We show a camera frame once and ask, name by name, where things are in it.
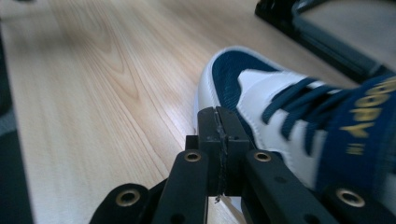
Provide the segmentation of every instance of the gold lettering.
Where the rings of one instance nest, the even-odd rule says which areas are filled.
[[[356,121],[370,121],[378,118],[381,110],[381,108],[359,108],[350,112],[355,113],[354,120]]]
[[[369,95],[360,98],[356,101],[356,107],[370,107],[374,105],[380,105],[388,100],[389,96],[387,94],[382,95]]]
[[[385,82],[392,82],[392,81],[396,81],[396,77],[390,77],[387,80],[385,80]]]
[[[348,148],[346,149],[347,154],[361,156],[364,151],[364,144],[348,144]]]
[[[396,80],[388,81],[377,85],[366,92],[367,95],[385,94],[391,91],[396,91]]]
[[[346,127],[340,128],[340,129],[349,132],[354,137],[367,138],[367,137],[369,137],[369,134],[366,131],[364,131],[364,129],[366,129],[368,127],[372,127],[372,126],[374,126],[374,123],[370,122],[370,123],[361,123],[361,124],[357,124],[357,125],[353,125],[353,126],[346,126]]]

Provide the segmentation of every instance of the shoe tongue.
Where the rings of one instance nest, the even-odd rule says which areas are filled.
[[[263,85],[264,87],[281,87],[280,89],[282,90],[303,78],[305,78],[305,76],[289,71],[264,72],[248,69],[241,73],[238,77],[238,81],[242,88],[242,93],[246,93],[256,85]]]
[[[379,195],[395,156],[396,77],[363,83],[330,123],[320,159],[317,190],[348,183]]]

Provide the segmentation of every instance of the bolt hole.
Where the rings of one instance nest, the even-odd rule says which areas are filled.
[[[136,189],[127,189],[117,195],[116,203],[118,206],[127,207],[137,203],[139,199],[139,191]]]
[[[181,224],[184,223],[186,218],[184,218],[181,214],[174,214],[171,216],[171,223],[172,224]]]
[[[308,224],[319,224],[320,220],[312,214],[306,214],[304,220]]]
[[[338,199],[350,206],[363,207],[365,205],[365,201],[363,200],[363,198],[352,190],[338,189],[335,193]]]
[[[256,158],[256,160],[258,160],[258,161],[270,161],[271,160],[271,156],[264,152],[257,152],[256,154],[254,154],[254,158]]]
[[[184,157],[186,161],[198,161],[201,159],[201,155],[195,152],[187,153]]]

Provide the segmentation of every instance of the white leather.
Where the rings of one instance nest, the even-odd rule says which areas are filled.
[[[255,144],[260,149],[279,152],[286,165],[309,188],[315,186],[318,169],[318,156],[320,155],[325,132],[315,135],[316,151],[312,156],[307,156],[304,151],[304,132],[306,122],[299,120],[294,125],[290,140],[286,140],[280,130],[286,116],[283,110],[277,110],[270,118],[268,125],[262,121],[262,112],[271,104],[276,94],[288,86],[305,78],[303,75],[292,72],[272,72],[246,70],[239,76],[242,88],[237,108],[244,120],[249,124],[255,139]]]

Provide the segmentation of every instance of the blue and white sneaker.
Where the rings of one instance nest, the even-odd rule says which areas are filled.
[[[348,183],[396,214],[396,77],[341,90],[231,47],[202,73],[195,115],[216,105],[236,112],[256,148],[279,154],[308,188]]]

